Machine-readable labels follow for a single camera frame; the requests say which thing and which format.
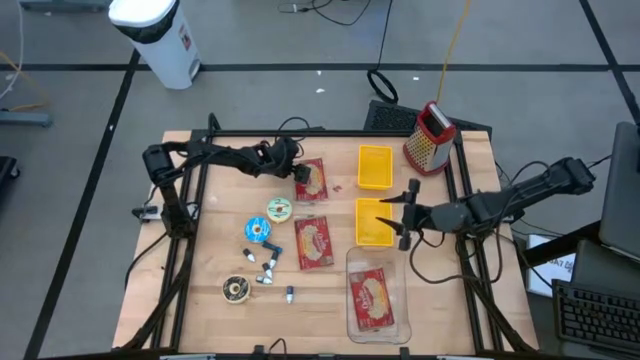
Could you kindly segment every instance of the gray floor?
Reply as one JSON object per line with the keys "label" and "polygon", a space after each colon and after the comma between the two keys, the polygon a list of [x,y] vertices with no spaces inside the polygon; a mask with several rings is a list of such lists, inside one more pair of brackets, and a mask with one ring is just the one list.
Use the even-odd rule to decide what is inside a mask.
{"label": "gray floor", "polygon": [[[371,63],[377,60],[386,1],[373,0],[361,21],[343,28],[307,14],[279,14],[278,1],[184,0],[206,64]],[[640,63],[637,2],[590,1],[620,63]],[[439,63],[464,1],[394,2],[384,62]],[[361,0],[336,2],[327,13],[351,18]],[[25,13],[25,62],[125,64],[131,47],[105,14]],[[0,3],[0,32],[15,34],[15,4]],[[17,59],[15,36],[0,51]],[[606,64],[578,1],[475,1],[453,56],[462,64]],[[435,98],[440,73],[388,71],[400,104]],[[0,73],[0,88],[7,73]],[[0,127],[0,154],[15,156],[22,177],[0,216],[0,358],[24,352],[69,232],[124,73],[30,75],[50,94],[52,128]],[[625,73],[640,93],[640,74]],[[31,103],[24,81],[0,107]],[[214,111],[225,129],[274,129],[303,116],[329,129],[361,129],[375,96],[362,71],[207,72],[186,91],[164,89],[137,72],[115,129],[101,180],[41,356],[106,351],[123,297],[122,279],[139,224],[129,211],[146,197],[140,154],[165,130],[203,128]],[[610,152],[615,124],[632,121],[610,72],[449,72],[441,107],[493,126],[496,159],[513,174],[531,160],[563,156],[595,160]],[[531,207],[527,219],[564,232],[597,219],[608,165],[595,169],[596,189]],[[518,225],[522,231],[530,231]],[[542,347],[556,350],[547,299],[530,297]]]}

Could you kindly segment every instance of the black keyboard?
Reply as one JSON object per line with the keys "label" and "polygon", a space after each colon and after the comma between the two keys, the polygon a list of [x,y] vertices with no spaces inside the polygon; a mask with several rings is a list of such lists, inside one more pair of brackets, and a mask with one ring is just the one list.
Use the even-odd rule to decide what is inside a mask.
{"label": "black keyboard", "polygon": [[640,295],[553,280],[558,337],[640,354]]}

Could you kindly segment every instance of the white trash can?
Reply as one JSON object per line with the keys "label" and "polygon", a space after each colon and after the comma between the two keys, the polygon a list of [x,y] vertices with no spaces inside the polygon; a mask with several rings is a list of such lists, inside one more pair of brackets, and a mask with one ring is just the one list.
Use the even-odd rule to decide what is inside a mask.
{"label": "white trash can", "polygon": [[178,90],[191,86],[200,55],[179,0],[114,0],[109,19],[164,86]]}

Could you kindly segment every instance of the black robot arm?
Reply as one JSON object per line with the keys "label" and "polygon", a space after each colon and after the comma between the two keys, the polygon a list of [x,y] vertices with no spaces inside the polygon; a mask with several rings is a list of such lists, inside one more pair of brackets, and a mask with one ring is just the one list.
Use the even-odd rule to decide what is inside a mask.
{"label": "black robot arm", "polygon": [[555,194],[580,195],[593,189],[595,177],[582,160],[570,157],[555,162],[545,172],[498,192],[479,192],[454,203],[437,206],[416,204],[420,181],[411,179],[409,191],[383,202],[404,203],[402,224],[378,218],[402,236],[400,250],[411,247],[410,231],[430,229],[484,237],[508,217],[519,218],[523,210]]}
{"label": "black robot arm", "polygon": [[[160,189],[164,199],[161,217],[167,234],[183,238],[195,231],[193,217],[186,204],[180,201],[174,186],[175,180],[186,171],[198,165],[221,165],[234,167],[254,177],[268,174],[284,179],[293,175],[296,182],[307,183],[311,169],[293,164],[298,151],[298,143],[289,137],[281,137],[273,145],[263,141],[240,149],[202,141],[166,142],[149,146],[142,159],[151,182]],[[182,165],[174,166],[171,152],[186,157]]]}

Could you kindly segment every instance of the yellow plastic container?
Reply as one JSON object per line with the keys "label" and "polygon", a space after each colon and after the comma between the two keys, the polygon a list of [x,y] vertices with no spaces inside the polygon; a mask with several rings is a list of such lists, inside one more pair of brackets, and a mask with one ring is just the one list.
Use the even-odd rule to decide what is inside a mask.
{"label": "yellow plastic container", "polygon": [[386,190],[393,186],[393,149],[390,146],[360,145],[358,186]]}
{"label": "yellow plastic container", "polygon": [[393,246],[393,229],[376,219],[392,219],[391,204],[380,199],[356,199],[356,244]]}

